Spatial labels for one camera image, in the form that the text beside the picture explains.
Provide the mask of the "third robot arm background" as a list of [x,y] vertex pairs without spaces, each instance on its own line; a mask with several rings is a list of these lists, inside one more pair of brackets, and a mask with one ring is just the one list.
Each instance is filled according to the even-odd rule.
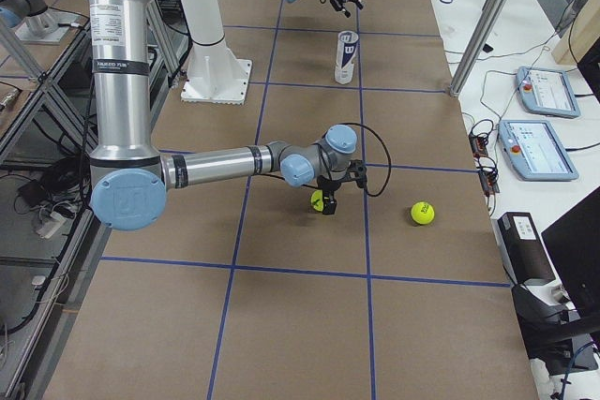
[[81,13],[49,7],[45,0],[1,0],[1,19],[24,43],[58,45],[71,29],[91,37]]

